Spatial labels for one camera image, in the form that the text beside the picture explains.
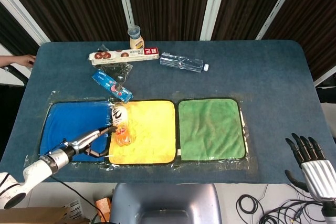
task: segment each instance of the robotic hand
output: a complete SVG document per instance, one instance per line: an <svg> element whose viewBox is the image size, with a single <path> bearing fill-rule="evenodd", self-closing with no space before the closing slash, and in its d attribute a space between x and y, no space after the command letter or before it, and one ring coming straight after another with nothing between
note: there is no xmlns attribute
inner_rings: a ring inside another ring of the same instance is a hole
<svg viewBox="0 0 336 224"><path fill-rule="evenodd" d="M36 185L71 162L74 155L86 153L93 157L105 156L108 150L97 153L91 149L91 144L101 135L115 131L116 127L114 126L90 131L72 142L65 142L65 146L40 156L38 161L24 169L25 183L22 185L9 173L0 173L0 209L9 209L16 206Z"/></svg>
<svg viewBox="0 0 336 224"><path fill-rule="evenodd" d="M286 138L298 162L306 182L297 181L289 170L285 174L296 187L308 192L323 204L322 214L326 223L336 223L336 173L332 164L326 160L321 147L312 137L306 139L292 133L296 144Z"/></svg>

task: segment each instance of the bottle cap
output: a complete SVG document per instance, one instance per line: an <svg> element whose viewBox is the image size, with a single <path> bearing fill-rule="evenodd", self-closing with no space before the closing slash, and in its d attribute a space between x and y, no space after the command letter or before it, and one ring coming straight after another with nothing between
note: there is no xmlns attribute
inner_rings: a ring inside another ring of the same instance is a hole
<svg viewBox="0 0 336 224"><path fill-rule="evenodd" d="M208 69L209 69L209 64L204 64L203 70L206 72L206 71L208 71Z"/></svg>
<svg viewBox="0 0 336 224"><path fill-rule="evenodd" d="M140 37L140 26L132 26L127 30L131 39L138 39Z"/></svg>

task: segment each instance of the curtain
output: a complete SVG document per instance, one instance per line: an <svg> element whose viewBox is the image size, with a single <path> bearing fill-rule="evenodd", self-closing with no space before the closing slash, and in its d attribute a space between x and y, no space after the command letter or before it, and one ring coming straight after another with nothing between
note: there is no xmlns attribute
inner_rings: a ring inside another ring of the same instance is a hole
<svg viewBox="0 0 336 224"><path fill-rule="evenodd" d="M300 43L318 79L336 65L336 0L286 0L263 39Z"/></svg>
<svg viewBox="0 0 336 224"><path fill-rule="evenodd" d="M36 55L39 46L0 3L0 44L14 55Z"/></svg>
<svg viewBox="0 0 336 224"><path fill-rule="evenodd" d="M222 0L213 40L255 39L277 0Z"/></svg>
<svg viewBox="0 0 336 224"><path fill-rule="evenodd" d="M199 40L207 0L130 0L145 40Z"/></svg>
<svg viewBox="0 0 336 224"><path fill-rule="evenodd" d="M128 40L121 0L20 0L51 41Z"/></svg>

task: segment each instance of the blue box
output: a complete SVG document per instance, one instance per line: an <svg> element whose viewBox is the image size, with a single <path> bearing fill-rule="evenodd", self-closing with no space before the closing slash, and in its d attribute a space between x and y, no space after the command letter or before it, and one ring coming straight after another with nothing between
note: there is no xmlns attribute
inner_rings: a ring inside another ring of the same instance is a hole
<svg viewBox="0 0 336 224"><path fill-rule="evenodd" d="M113 78L108 76L104 71L97 70L92 78L107 91L113 94L116 98L120 99L124 103L127 103L133 98L131 91L118 84Z"/></svg>

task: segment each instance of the plastic bottle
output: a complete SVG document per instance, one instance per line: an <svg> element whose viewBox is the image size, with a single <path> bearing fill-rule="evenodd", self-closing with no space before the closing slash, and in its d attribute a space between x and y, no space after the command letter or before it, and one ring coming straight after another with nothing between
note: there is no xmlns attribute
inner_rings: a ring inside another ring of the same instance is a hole
<svg viewBox="0 0 336 224"><path fill-rule="evenodd" d="M121 105L115 105L112 109L112 124L118 127L114 133L115 140L119 146L129 145L132 143L132 138L128 126L127 109Z"/></svg>
<svg viewBox="0 0 336 224"><path fill-rule="evenodd" d="M130 36L131 49L139 49L145 47L145 42L140 35L140 26L130 27L127 33Z"/></svg>
<svg viewBox="0 0 336 224"><path fill-rule="evenodd" d="M203 60L199 59L189 59L184 56L175 56L170 53L163 52L160 57L160 64L173 67L186 69L195 72L208 71L209 65L204 64Z"/></svg>

